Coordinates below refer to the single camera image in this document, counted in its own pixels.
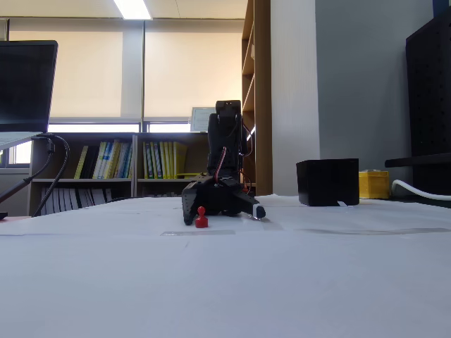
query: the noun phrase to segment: gray wall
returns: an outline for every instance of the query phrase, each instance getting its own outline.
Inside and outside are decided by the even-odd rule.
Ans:
[[[29,169],[0,169],[0,192],[27,178]],[[28,187],[23,188],[5,202],[0,204],[0,211],[7,211],[8,216],[27,215]]]
[[[296,162],[319,158],[315,0],[271,2],[274,194],[297,194]]]
[[[432,18],[430,0],[316,0],[321,158],[410,156],[405,40]]]

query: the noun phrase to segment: tape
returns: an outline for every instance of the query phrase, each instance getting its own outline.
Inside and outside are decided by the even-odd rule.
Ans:
[[[235,234],[233,230],[209,230],[209,231],[167,231],[160,236],[218,236]]]

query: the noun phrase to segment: red pawn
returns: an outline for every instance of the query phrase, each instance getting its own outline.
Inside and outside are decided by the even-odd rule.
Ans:
[[[199,217],[196,218],[196,227],[199,229],[204,229],[205,227],[209,227],[209,220],[206,218],[205,215],[205,208],[203,206],[200,206],[197,209],[197,212],[199,213]]]

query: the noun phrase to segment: pegboard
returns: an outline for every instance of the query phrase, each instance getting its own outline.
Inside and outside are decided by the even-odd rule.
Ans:
[[[451,152],[451,8],[407,39],[412,155]],[[414,185],[451,194],[449,165],[414,167]]]

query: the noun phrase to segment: computer monitor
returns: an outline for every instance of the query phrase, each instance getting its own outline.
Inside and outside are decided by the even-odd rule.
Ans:
[[[0,42],[0,132],[47,132],[56,41]]]

